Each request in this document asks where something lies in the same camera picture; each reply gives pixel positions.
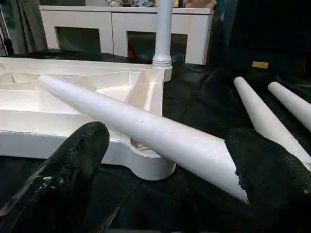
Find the white column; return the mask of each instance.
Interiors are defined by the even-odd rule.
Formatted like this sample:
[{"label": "white column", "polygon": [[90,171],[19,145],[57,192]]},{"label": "white column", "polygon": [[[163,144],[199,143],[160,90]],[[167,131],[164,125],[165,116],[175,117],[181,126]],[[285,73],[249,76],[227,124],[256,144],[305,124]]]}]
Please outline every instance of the white column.
[{"label": "white column", "polygon": [[255,130],[262,136],[282,145],[301,162],[305,164],[311,163],[311,157],[244,78],[237,77],[234,80],[234,85],[238,90]]},{"label": "white column", "polygon": [[172,1],[159,0],[157,9],[157,32],[153,65],[160,68],[172,68],[171,33],[172,33]]},{"label": "white column", "polygon": [[268,86],[271,93],[311,132],[311,104],[277,82]]},{"label": "white column", "polygon": [[247,200],[222,139],[48,75],[41,75],[39,81],[52,94],[94,119],[231,195]]}]

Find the white cabinet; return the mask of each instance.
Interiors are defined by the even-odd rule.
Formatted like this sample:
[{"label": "white cabinet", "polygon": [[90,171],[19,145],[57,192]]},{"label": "white cabinet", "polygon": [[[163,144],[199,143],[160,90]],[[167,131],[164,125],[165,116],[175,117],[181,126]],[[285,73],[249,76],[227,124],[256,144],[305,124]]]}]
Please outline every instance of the white cabinet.
[{"label": "white cabinet", "polygon": [[[127,32],[151,32],[157,28],[157,8],[40,6],[48,46],[58,49],[56,27],[99,30],[101,52],[128,56]],[[187,38],[186,63],[206,63],[213,11],[173,8],[172,33]]]}]

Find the work surface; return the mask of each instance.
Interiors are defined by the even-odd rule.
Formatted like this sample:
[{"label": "work surface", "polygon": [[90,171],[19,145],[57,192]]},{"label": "work surface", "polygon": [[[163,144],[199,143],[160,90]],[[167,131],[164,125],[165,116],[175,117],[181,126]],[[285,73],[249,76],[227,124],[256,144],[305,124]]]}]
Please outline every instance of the work surface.
[{"label": "work surface", "polygon": [[[75,54],[37,56],[79,60]],[[104,57],[105,61],[115,62],[118,59]],[[311,153],[308,130],[268,92],[267,84],[281,79],[266,72],[229,72],[198,65],[176,64],[172,80],[164,85],[163,116],[221,138],[225,138],[230,129],[252,129],[233,85],[233,79],[240,74],[306,151]],[[286,80],[283,85],[311,101],[310,87],[306,82],[288,77],[282,79]],[[0,157],[0,206],[41,163],[42,160]],[[180,167],[168,179],[149,182],[137,178],[127,168],[102,166],[92,189],[86,215],[86,232],[102,225],[116,210],[118,212],[112,222],[112,229],[194,233],[250,232],[252,227],[252,214],[246,204]]]}]

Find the white compartment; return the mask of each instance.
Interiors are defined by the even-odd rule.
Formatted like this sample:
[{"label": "white compartment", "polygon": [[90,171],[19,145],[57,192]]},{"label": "white compartment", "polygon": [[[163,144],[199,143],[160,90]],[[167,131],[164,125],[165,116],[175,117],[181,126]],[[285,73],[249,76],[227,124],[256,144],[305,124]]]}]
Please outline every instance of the white compartment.
[{"label": "white compartment", "polygon": [[[151,65],[0,58],[0,154],[48,158],[66,137],[94,121],[41,87],[41,74],[162,115],[164,72]],[[110,144],[102,163],[126,166],[148,180],[174,171],[173,162],[108,129]]]}]

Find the curtain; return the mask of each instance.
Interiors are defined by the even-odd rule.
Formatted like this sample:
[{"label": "curtain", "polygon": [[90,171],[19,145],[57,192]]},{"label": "curtain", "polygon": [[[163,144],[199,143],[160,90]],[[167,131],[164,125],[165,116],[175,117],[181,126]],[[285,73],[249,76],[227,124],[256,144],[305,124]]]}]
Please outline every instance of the curtain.
[{"label": "curtain", "polygon": [[11,0],[18,53],[47,49],[38,0]]}]

